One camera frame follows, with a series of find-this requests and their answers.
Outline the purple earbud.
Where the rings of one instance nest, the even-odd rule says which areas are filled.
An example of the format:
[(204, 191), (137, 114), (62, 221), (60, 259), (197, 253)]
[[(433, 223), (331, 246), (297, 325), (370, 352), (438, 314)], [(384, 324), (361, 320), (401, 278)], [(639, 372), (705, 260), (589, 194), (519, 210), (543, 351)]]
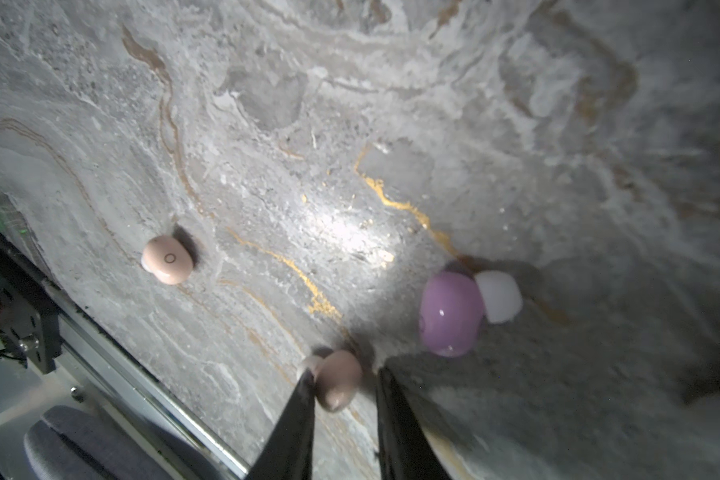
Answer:
[(442, 357), (463, 356), (473, 349), (483, 321), (508, 322), (522, 307), (519, 285), (508, 273), (489, 270), (468, 276), (440, 272), (429, 279), (422, 294), (422, 344)]

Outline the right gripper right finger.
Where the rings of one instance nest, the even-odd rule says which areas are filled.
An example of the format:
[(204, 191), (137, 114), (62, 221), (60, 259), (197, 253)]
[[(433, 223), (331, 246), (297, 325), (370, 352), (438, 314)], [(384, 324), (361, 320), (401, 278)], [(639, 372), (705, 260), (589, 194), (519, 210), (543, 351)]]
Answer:
[(379, 464), (386, 480), (451, 480), (388, 367), (377, 373)]

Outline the aluminium front rail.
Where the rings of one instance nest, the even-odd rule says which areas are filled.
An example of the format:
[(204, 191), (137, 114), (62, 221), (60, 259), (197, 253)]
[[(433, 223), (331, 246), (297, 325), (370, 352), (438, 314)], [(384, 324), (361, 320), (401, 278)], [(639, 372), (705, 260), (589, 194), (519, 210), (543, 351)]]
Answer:
[(23, 439), (64, 405), (133, 439), (167, 479), (241, 479), (245, 462), (0, 234), (0, 473), (40, 479)]

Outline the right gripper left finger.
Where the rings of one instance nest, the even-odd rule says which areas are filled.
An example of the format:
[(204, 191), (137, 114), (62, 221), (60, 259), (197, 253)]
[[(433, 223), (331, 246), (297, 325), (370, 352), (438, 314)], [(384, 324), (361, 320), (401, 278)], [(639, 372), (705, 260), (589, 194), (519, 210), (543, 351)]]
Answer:
[(315, 432), (315, 379), (306, 370), (246, 480), (310, 480)]

